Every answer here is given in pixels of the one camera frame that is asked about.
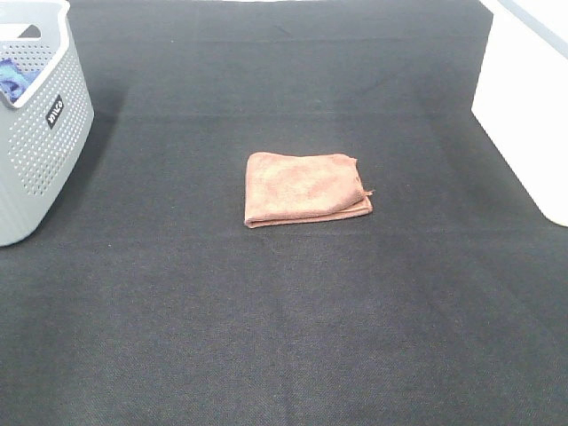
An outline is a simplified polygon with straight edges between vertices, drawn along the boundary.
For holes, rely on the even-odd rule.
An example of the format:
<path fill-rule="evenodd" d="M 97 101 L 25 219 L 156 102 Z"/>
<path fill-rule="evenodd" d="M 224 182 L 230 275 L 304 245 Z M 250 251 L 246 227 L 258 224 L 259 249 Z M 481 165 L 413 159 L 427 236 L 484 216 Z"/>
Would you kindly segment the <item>grey perforated laundry basket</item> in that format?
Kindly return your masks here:
<path fill-rule="evenodd" d="M 40 225 L 73 170 L 94 110 L 67 14 L 68 1 L 3 1 L 1 58 L 34 81 L 1 94 L 1 244 Z"/>

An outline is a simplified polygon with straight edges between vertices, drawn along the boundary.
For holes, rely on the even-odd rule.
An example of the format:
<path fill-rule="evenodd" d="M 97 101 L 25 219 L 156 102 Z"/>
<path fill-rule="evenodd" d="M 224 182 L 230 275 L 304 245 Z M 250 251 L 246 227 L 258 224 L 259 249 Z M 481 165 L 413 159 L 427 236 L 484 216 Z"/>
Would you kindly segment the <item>brown microfiber towel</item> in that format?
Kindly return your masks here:
<path fill-rule="evenodd" d="M 253 153 L 245 174 L 244 224 L 249 228 L 317 223 L 370 214 L 357 160 L 346 154 Z"/>

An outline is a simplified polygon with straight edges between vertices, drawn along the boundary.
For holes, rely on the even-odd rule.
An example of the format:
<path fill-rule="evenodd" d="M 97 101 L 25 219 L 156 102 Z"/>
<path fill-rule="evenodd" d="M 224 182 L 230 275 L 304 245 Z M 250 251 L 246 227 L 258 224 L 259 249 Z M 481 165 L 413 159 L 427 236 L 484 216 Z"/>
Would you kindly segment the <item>white storage box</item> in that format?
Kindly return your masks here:
<path fill-rule="evenodd" d="M 471 111 L 536 206 L 567 224 L 567 3 L 485 1 Z"/>

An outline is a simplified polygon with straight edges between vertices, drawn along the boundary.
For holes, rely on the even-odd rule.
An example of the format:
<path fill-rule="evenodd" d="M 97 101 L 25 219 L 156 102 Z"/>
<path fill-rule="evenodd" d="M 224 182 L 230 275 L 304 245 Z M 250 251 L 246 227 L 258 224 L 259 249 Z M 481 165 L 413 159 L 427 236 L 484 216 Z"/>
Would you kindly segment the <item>blue cloth in basket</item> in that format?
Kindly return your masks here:
<path fill-rule="evenodd" d="M 1 61 L 1 89 L 12 103 L 23 95 L 38 75 L 38 71 L 21 71 L 11 59 Z"/>

